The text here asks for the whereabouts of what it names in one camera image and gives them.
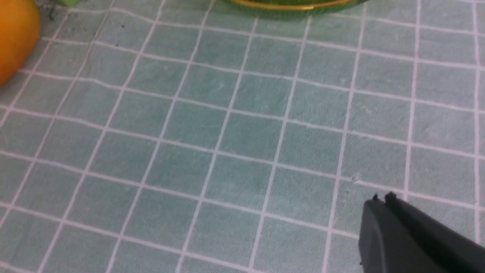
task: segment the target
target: orange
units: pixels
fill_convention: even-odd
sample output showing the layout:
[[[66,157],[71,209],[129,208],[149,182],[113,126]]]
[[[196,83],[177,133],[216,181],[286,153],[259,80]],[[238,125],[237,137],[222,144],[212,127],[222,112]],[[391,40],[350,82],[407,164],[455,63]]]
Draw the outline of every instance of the orange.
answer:
[[[0,86],[22,66],[40,35],[33,0],[0,0]]]

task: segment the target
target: teal tile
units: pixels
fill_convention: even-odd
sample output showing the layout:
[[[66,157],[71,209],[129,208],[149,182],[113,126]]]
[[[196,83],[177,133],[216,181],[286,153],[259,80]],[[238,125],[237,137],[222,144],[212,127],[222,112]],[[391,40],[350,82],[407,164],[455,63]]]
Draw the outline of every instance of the teal tile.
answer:
[[[98,129],[56,120],[40,152],[40,158],[83,169],[100,135]]]
[[[472,5],[454,0],[422,0],[421,25],[472,31]]]
[[[115,244],[116,238],[64,226],[43,272],[103,272]]]
[[[167,0],[160,21],[200,25],[209,5],[210,0]]]
[[[413,141],[473,153],[473,113],[417,103]]]
[[[224,1],[216,1],[209,12],[206,26],[250,32],[255,17]]]
[[[96,153],[91,170],[139,182],[154,149],[155,142],[151,140],[107,133]]]
[[[305,169],[335,173],[342,134],[304,125],[286,126],[279,162]]]
[[[71,12],[61,27],[57,37],[78,42],[91,42],[96,35],[103,13]]]
[[[299,77],[329,85],[350,87],[355,58],[354,52],[305,45]]]
[[[253,38],[244,70],[293,76],[301,43],[270,38]]]
[[[68,218],[97,228],[120,232],[138,188],[86,177]]]
[[[59,115],[104,126],[118,96],[118,90],[92,82],[76,82],[59,110]]]
[[[175,272],[178,257],[178,254],[121,241],[111,272]]]
[[[414,41],[416,38],[414,27],[367,21],[364,29],[362,48],[414,56]]]
[[[271,166],[217,156],[206,197],[235,205],[262,209]]]
[[[54,115],[70,86],[69,80],[32,76],[15,107]]]
[[[194,60],[218,67],[240,69],[248,39],[243,35],[204,31]]]
[[[81,77],[94,78],[107,84],[123,85],[136,55],[100,45],[94,45]]]
[[[475,203],[473,158],[413,148],[409,190]]]
[[[214,148],[225,117],[225,111],[177,102],[164,138]]]
[[[194,52],[198,35],[198,29],[159,25],[155,27],[144,52],[188,60]]]
[[[62,218],[80,178],[80,173],[37,163],[16,205]]]
[[[18,186],[24,179],[30,162],[21,159],[0,155],[0,201],[10,203],[17,193]]]
[[[96,40],[127,49],[140,50],[151,26],[151,23],[127,14],[109,12]]]
[[[312,19],[307,39],[357,47],[359,34],[360,19],[319,16]]]
[[[141,91],[173,96],[175,95],[186,64],[140,58],[128,87]]]
[[[406,140],[410,102],[355,94],[349,130]]]
[[[473,209],[416,197],[409,197],[408,202],[450,229],[468,239],[475,240]]]
[[[356,88],[411,97],[413,62],[362,54],[359,59]]]
[[[319,225],[328,225],[335,179],[276,169],[267,211]]]
[[[273,160],[282,122],[231,114],[221,142],[221,151]]]
[[[473,35],[421,29],[419,58],[475,64]]]
[[[259,215],[202,204],[188,251],[247,266]]]
[[[343,128],[349,93],[297,83],[291,102],[290,119]]]
[[[171,103],[167,99],[125,92],[110,127],[158,137]]]
[[[389,187],[404,188],[406,145],[347,136],[342,175]]]
[[[473,108],[474,90],[475,70],[418,65],[416,82],[418,99]]]
[[[125,234],[182,249],[197,201],[143,190]]]
[[[242,271],[204,262],[194,258],[185,257],[182,263],[181,273],[243,273]]]
[[[87,45],[52,43],[37,71],[74,77],[81,68],[87,52]]]
[[[417,0],[373,0],[366,3],[367,16],[416,23]]]
[[[282,117],[288,105],[290,90],[290,80],[244,75],[232,107]]]
[[[358,240],[332,234],[328,273],[362,273],[360,261]]]
[[[34,156],[50,119],[11,112],[0,131],[0,150]]]
[[[306,27],[306,18],[259,18],[254,32],[272,36],[303,38]]]
[[[36,271],[56,232],[57,223],[11,211],[0,229],[0,260]]]
[[[179,97],[228,107],[237,79],[236,73],[191,65]]]
[[[211,159],[211,153],[161,144],[146,183],[198,196]]]
[[[325,231],[266,218],[255,269],[269,273],[319,273],[326,236]]]

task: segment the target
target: tile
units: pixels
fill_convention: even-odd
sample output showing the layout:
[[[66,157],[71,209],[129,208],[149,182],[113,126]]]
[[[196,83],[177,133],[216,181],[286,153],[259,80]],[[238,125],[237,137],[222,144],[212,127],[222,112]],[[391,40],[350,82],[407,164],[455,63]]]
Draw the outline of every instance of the tile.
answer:
[[[90,170],[139,182],[154,149],[154,141],[107,133]]]
[[[161,95],[175,95],[186,64],[141,57],[128,87]]]
[[[417,103],[413,141],[473,153],[473,113]]]
[[[182,249],[196,206],[194,200],[144,189],[125,234]]]
[[[421,29],[419,58],[475,64],[473,35]]]
[[[388,187],[404,188],[405,165],[406,145],[347,136],[342,175]]]
[[[273,160],[282,122],[231,114],[221,142],[221,151]]]
[[[471,3],[453,0],[422,0],[421,25],[454,30],[473,30]]]
[[[59,115],[104,126],[118,96],[118,90],[92,82],[76,82],[59,110]]]
[[[80,178],[80,173],[36,163],[16,205],[62,218]]]
[[[288,118],[343,128],[348,99],[345,91],[297,83]]]
[[[475,240],[473,209],[416,197],[409,197],[408,202],[450,229],[468,239]]]
[[[334,186],[335,179],[278,168],[267,211],[327,226]]]
[[[202,204],[188,251],[247,266],[259,215]]]
[[[236,73],[191,65],[179,97],[229,107],[237,79]]]
[[[70,12],[57,37],[70,41],[91,42],[103,18],[104,13]]]
[[[266,218],[255,269],[268,273],[322,271],[326,232]]]
[[[0,131],[0,150],[34,156],[50,119],[11,112]]]
[[[146,45],[145,53],[189,60],[199,35],[198,29],[159,25]]]
[[[342,134],[289,123],[279,162],[314,171],[335,173]]]
[[[332,234],[327,272],[362,273],[358,240]]]
[[[362,54],[356,88],[410,98],[413,69],[413,62]]]
[[[64,226],[43,272],[102,272],[115,243],[116,238]]]
[[[15,103],[15,107],[54,115],[70,86],[71,81],[69,80],[34,75]]]
[[[305,45],[299,77],[329,85],[350,87],[355,58],[354,52]]]
[[[81,68],[87,53],[87,45],[52,43],[37,71],[74,77]]]
[[[56,228],[57,223],[53,221],[11,211],[0,229],[0,261],[36,271]]]
[[[205,197],[261,210],[271,166],[219,155]]]
[[[248,39],[243,35],[204,31],[194,61],[218,67],[240,69]]]
[[[146,183],[198,196],[211,159],[211,153],[160,144]]]
[[[367,21],[362,48],[397,55],[414,56],[416,29],[380,21]]]
[[[140,18],[109,12],[96,40],[127,49],[140,50],[151,27],[151,23]]]
[[[475,70],[418,64],[418,99],[473,108],[474,90]]]
[[[311,21],[307,39],[357,47],[360,21],[351,17],[315,17]]]
[[[163,6],[160,21],[200,25],[209,5],[208,0],[167,0]]]
[[[174,253],[121,241],[111,272],[175,272],[178,257]]]
[[[0,166],[2,166],[2,169],[8,170],[0,173],[1,202],[10,203],[14,199],[17,188],[24,179],[29,165],[30,162],[28,161],[0,154]]]
[[[167,99],[125,92],[110,127],[158,137],[171,103]]]
[[[254,37],[244,70],[293,76],[301,43]]]
[[[135,61],[136,55],[94,45],[81,77],[89,77],[107,84],[123,85]]]
[[[56,120],[39,157],[84,169],[100,135],[98,129]]]
[[[406,101],[354,94],[349,130],[406,140],[410,107]]]
[[[164,138],[214,148],[225,117],[225,111],[177,102]]]
[[[216,1],[209,12],[206,26],[250,32],[255,18],[233,5],[223,1]]]

